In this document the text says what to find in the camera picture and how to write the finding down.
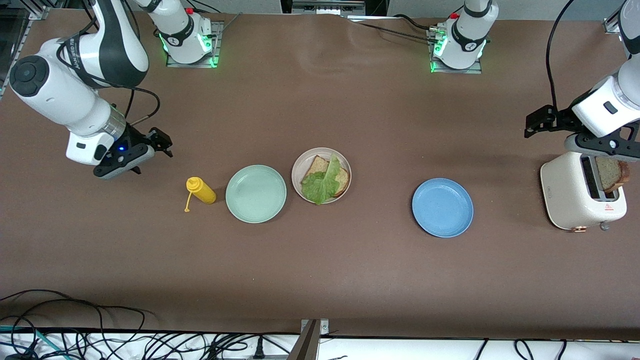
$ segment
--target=blue plate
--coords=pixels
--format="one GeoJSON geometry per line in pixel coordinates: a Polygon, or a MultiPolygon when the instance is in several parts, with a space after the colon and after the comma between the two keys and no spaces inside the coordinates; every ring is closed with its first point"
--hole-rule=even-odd
{"type": "Polygon", "coordinates": [[[474,217],[467,191],[453,180],[431,179],[413,194],[413,217],[429,234],[452,238],[464,233],[474,217]]]}

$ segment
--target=green led light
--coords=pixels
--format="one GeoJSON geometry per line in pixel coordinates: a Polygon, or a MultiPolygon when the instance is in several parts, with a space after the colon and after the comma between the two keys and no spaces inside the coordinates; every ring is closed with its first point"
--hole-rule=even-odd
{"type": "Polygon", "coordinates": [[[202,35],[198,35],[198,41],[200,41],[200,45],[202,46],[202,50],[208,53],[211,50],[211,43],[209,41],[205,42],[206,38],[202,35]]]}
{"type": "Polygon", "coordinates": [[[209,58],[209,65],[211,65],[212,68],[218,67],[218,58],[219,56],[213,56],[212,58],[209,58]]]}
{"type": "Polygon", "coordinates": [[[486,41],[484,41],[482,43],[482,45],[480,45],[480,52],[478,53],[478,59],[480,59],[480,56],[482,56],[482,50],[484,50],[484,46],[486,45],[486,41]]]}
{"type": "Polygon", "coordinates": [[[164,42],[164,39],[162,37],[160,37],[160,41],[162,41],[162,48],[164,49],[164,51],[166,53],[169,53],[169,50],[166,49],[166,42],[164,42]]]}
{"type": "Polygon", "coordinates": [[[442,37],[442,41],[438,42],[438,45],[436,45],[436,47],[434,48],[433,53],[436,56],[442,56],[442,52],[444,52],[444,47],[447,46],[447,43],[449,42],[449,39],[447,39],[446,36],[442,37]]]}

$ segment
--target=white toaster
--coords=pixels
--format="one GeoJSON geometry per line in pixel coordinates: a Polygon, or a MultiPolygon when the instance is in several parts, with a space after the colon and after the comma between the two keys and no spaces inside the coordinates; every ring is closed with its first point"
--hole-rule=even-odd
{"type": "Polygon", "coordinates": [[[542,192],[551,222],[564,230],[583,232],[587,227],[620,219],[627,213],[622,187],[605,194],[595,157],[567,152],[540,168],[542,192]]]}

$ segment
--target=green plate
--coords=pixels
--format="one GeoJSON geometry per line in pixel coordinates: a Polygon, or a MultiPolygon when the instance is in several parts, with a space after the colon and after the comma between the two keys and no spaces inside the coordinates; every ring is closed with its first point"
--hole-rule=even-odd
{"type": "Polygon", "coordinates": [[[276,216],[287,200],[287,185],[270,167],[251,165],[231,178],[227,186],[227,207],[239,220],[258,224],[276,216]]]}

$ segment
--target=white plate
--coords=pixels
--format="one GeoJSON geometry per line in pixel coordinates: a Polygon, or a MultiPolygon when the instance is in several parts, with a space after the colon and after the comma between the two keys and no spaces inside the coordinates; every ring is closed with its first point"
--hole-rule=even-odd
{"type": "Polygon", "coordinates": [[[349,187],[351,186],[351,182],[353,180],[353,173],[351,172],[351,167],[349,166],[349,162],[347,159],[339,152],[329,149],[328,147],[316,147],[315,149],[311,149],[309,151],[305,151],[293,164],[293,169],[291,170],[291,182],[293,183],[293,188],[296,189],[296,192],[302,199],[313,203],[313,201],[308,200],[304,195],[302,195],[302,179],[305,178],[307,171],[311,167],[311,163],[314,162],[314,158],[316,155],[320,156],[325,160],[331,160],[331,155],[335,154],[340,161],[340,166],[347,170],[349,173],[349,184],[347,184],[347,188],[344,189],[343,193],[338,197],[332,197],[331,199],[327,199],[323,204],[329,204],[341,198],[349,187]]]}

